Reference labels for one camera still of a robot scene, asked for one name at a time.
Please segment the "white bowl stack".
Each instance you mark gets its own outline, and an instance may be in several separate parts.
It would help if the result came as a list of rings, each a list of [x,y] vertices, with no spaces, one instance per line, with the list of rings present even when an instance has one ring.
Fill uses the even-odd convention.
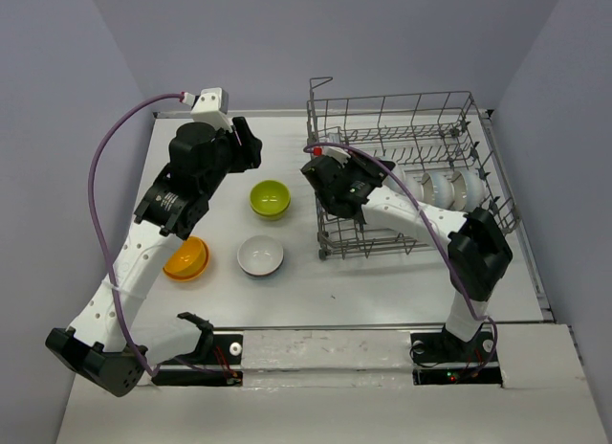
[[[399,180],[403,185],[405,184],[404,170],[400,166],[395,165],[392,168],[392,176],[387,175],[383,181],[383,184],[395,192],[403,193],[404,191],[398,184],[397,180]]]

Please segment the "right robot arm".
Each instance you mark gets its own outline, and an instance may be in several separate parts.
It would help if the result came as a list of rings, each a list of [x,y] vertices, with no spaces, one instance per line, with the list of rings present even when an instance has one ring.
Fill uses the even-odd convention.
[[[385,185],[394,165],[354,152],[320,155],[301,173],[330,214],[400,233],[435,248],[455,290],[443,329],[422,338],[414,351],[425,364],[462,363],[477,347],[489,300],[513,252],[492,214],[481,208],[447,211],[418,202],[406,185]]]

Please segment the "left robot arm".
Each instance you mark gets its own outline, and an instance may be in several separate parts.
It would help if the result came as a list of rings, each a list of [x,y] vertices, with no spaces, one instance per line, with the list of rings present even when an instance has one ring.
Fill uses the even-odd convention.
[[[146,331],[128,331],[167,261],[184,245],[223,179],[261,164],[263,144],[243,117],[229,128],[207,122],[180,126],[169,161],[135,210],[124,244],[90,302],[46,347],[72,372],[116,397],[130,392],[147,367],[172,359],[196,366],[215,347],[213,326],[190,312]]]

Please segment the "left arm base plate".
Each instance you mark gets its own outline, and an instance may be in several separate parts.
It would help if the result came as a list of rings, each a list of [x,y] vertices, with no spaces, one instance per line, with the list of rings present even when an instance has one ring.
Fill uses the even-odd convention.
[[[241,387],[243,351],[242,332],[216,332],[206,355],[185,357],[184,364],[175,359],[166,361],[150,383],[157,387]]]

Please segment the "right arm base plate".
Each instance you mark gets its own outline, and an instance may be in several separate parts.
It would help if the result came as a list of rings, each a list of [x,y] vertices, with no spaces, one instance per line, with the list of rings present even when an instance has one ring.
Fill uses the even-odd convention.
[[[502,374],[493,335],[481,331],[469,343],[445,331],[410,334],[408,355],[415,386],[497,385]]]

